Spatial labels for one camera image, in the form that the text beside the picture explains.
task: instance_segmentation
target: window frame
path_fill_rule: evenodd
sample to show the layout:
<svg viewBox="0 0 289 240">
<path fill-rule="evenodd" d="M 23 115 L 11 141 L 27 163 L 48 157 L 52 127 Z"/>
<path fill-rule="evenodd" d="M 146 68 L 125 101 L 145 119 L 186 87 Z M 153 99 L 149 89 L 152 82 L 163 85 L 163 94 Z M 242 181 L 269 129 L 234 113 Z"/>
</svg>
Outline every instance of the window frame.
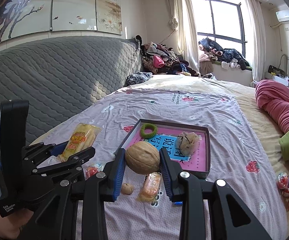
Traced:
<svg viewBox="0 0 289 240">
<path fill-rule="evenodd" d="M 237 42 L 237 43 L 241 43 L 242 44 L 242 55 L 243 55 L 243 57 L 246 57 L 246 43 L 247 43 L 247 41 L 246 41 L 246 38 L 245 38 L 244 24 L 243 24 L 242 12 L 241 12 L 241 3 L 235 4 L 235 3 L 226 2 L 226 1 L 222 1 L 222 0 L 206 0 L 206 1 L 209 1 L 209 4 L 210 4 L 212 25 L 213 25 L 213 33 L 200 33 L 200 32 L 197 32 L 197 35 L 210 36 L 210 37 L 214 37 L 215 39 L 218 38 L 218 39 L 222 39 L 222 40 L 228 40 L 228 41 L 234 41 L 234 42 Z M 228 36 L 215 34 L 214 14 L 213 14 L 213 10 L 212 10 L 211 1 L 227 3 L 227 4 L 234 5 L 234 6 L 237 7 L 238 16 L 239 16 L 239 23 L 240 23 L 241 40 L 236 39 L 236 38 L 231 38 L 231 37 L 228 37 Z"/>
</svg>

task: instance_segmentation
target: floral mural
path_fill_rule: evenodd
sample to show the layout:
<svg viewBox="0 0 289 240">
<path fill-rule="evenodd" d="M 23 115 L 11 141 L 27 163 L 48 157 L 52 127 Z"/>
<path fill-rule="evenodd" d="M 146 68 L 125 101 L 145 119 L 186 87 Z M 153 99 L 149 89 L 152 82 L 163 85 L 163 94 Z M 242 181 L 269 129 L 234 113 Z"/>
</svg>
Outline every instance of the floral mural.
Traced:
<svg viewBox="0 0 289 240">
<path fill-rule="evenodd" d="M 50 8 L 51 0 L 4 0 L 0 5 L 0 42 L 49 30 Z M 30 17 L 34 14 L 39 14 L 38 24 Z"/>
<path fill-rule="evenodd" d="M 119 0 L 53 0 L 52 17 L 53 31 L 122 31 Z"/>
<path fill-rule="evenodd" d="M 0 5 L 0 42 L 49 30 L 121 34 L 119 4 L 119 0 L 4 0 Z"/>
<path fill-rule="evenodd" d="M 121 34 L 120 0 L 97 0 L 98 31 Z"/>
</svg>

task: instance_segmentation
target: pink blanket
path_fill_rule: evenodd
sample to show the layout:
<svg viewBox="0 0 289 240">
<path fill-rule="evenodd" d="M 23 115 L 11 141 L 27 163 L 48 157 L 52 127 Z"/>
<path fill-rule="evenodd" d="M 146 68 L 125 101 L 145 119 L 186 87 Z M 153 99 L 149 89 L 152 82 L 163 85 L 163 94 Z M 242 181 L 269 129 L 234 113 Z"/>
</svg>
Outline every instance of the pink blanket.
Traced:
<svg viewBox="0 0 289 240">
<path fill-rule="evenodd" d="M 255 98 L 279 125 L 281 131 L 289 131 L 289 88 L 274 80 L 262 80 L 255 88 Z"/>
<path fill-rule="evenodd" d="M 283 133 L 289 131 L 289 88 L 274 80 L 262 80 L 255 88 L 258 106 L 269 113 Z"/>
</svg>

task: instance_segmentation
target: yellow snack package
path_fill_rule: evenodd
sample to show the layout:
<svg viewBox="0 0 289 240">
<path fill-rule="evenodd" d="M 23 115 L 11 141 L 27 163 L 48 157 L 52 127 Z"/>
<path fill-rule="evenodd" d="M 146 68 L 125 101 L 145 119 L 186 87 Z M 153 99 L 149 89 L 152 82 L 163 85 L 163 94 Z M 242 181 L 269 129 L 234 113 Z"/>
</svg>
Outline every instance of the yellow snack package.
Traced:
<svg viewBox="0 0 289 240">
<path fill-rule="evenodd" d="M 58 158 L 66 162 L 71 155 L 92 146 L 101 128 L 85 123 L 79 123 L 62 154 Z"/>
<path fill-rule="evenodd" d="M 162 180 L 162 174 L 159 172 L 150 173 L 139 192 L 137 201 L 140 202 L 149 202 L 151 203 L 156 195 L 158 194 L 160 182 Z"/>
</svg>

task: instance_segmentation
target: window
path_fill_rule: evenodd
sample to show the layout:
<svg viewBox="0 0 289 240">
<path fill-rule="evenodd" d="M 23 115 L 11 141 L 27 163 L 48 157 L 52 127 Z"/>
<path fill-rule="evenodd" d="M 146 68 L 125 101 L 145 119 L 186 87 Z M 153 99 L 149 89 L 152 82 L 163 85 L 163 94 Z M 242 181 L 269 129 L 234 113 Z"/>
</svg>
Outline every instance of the window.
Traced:
<svg viewBox="0 0 289 240">
<path fill-rule="evenodd" d="M 209 37 L 224 49 L 236 49 L 246 56 L 241 3 L 220 0 L 192 0 L 198 41 Z"/>
</svg>

